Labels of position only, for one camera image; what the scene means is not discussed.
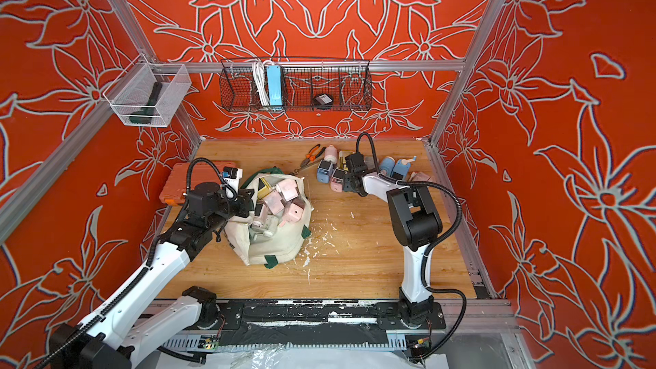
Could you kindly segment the blue grey square sharpener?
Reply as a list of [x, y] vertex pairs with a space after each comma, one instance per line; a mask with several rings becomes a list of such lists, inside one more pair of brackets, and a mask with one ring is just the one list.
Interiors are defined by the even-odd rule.
[[335, 164], [329, 160], [322, 160], [317, 168], [317, 180], [322, 184], [329, 184], [335, 170]]

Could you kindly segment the blue crank pencil sharpener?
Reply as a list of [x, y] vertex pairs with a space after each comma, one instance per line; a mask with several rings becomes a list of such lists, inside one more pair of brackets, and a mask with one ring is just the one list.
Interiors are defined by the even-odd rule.
[[417, 156], [415, 155], [412, 158], [403, 158], [396, 161], [392, 169], [391, 177], [396, 180], [406, 181], [408, 179], [408, 174], [410, 173], [410, 168], [416, 159]]

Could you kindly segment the cream tote bag green handles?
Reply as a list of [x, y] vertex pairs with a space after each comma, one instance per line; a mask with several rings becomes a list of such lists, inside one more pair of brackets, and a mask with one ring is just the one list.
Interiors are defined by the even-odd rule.
[[[265, 241], [252, 241], [249, 235], [249, 225], [256, 218], [263, 219], [267, 215], [272, 215], [267, 205], [257, 198], [259, 178], [265, 178], [273, 191], [276, 191], [275, 186], [282, 179], [295, 179], [299, 196], [293, 201], [303, 201], [305, 210], [302, 219], [294, 224], [281, 223], [283, 212], [275, 215], [279, 218], [279, 225], [278, 232], [273, 238]], [[244, 188], [254, 191], [255, 211], [249, 218], [232, 217], [225, 228], [225, 235], [236, 255], [247, 266], [264, 265], [266, 268], [274, 268], [280, 263], [294, 260], [305, 240], [311, 235], [310, 222], [314, 211], [314, 207], [305, 193], [304, 179], [270, 168], [254, 174], [252, 179], [244, 184]]]

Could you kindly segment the yellow pencil sharpener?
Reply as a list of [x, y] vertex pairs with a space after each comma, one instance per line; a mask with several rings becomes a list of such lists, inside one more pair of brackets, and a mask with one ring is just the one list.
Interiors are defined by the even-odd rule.
[[348, 167], [346, 158], [353, 153], [355, 153], [353, 150], [340, 150], [338, 152], [338, 165], [341, 169], [346, 169]]

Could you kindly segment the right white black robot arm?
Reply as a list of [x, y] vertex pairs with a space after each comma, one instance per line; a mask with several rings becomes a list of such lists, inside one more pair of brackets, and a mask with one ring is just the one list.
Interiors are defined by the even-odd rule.
[[427, 289], [430, 261], [426, 251], [442, 232], [442, 221], [428, 185], [371, 171], [359, 152], [348, 155], [345, 163], [345, 190], [375, 196], [388, 204], [391, 226], [404, 253], [399, 314], [404, 324], [418, 326], [434, 310], [434, 296]]

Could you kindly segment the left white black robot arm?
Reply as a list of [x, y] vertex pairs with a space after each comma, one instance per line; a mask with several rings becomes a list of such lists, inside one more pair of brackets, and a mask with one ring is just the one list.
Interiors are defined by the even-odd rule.
[[41, 368], [135, 368], [180, 331], [211, 329], [225, 321], [215, 293], [193, 286], [144, 322], [139, 318], [234, 216], [254, 208], [254, 191], [213, 182], [188, 192], [179, 217], [155, 240], [146, 261], [105, 302], [77, 325], [60, 326]]

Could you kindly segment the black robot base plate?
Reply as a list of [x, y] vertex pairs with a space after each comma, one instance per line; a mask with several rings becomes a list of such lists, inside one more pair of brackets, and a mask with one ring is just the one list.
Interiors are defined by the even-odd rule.
[[392, 300], [220, 300], [210, 329], [191, 327], [164, 343], [185, 353], [285, 349], [401, 351], [446, 330], [442, 308], [415, 323]]

